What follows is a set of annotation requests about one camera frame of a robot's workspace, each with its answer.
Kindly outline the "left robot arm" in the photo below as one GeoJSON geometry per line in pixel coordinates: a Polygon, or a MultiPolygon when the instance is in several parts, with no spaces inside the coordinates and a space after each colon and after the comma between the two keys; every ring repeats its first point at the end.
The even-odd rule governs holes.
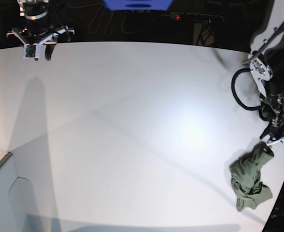
{"type": "Polygon", "coordinates": [[[247,111],[258,111],[268,126],[260,139],[268,137],[267,146],[284,141],[284,0],[272,0],[262,28],[253,35],[251,52],[231,81],[232,95],[247,111]],[[250,73],[259,92],[260,105],[246,106],[235,90],[237,77],[250,73]]]}

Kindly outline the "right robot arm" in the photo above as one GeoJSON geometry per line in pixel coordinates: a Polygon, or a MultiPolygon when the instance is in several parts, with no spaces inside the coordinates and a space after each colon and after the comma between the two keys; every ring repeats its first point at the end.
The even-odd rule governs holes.
{"type": "Polygon", "coordinates": [[[6,36],[15,36],[23,45],[23,58],[32,58],[38,61],[41,55],[41,47],[45,47],[45,60],[50,61],[58,38],[65,37],[71,41],[71,35],[75,34],[74,28],[70,28],[60,21],[60,26],[55,27],[50,22],[50,11],[56,8],[48,0],[19,0],[20,16],[26,20],[23,29],[12,28],[6,36]]]}

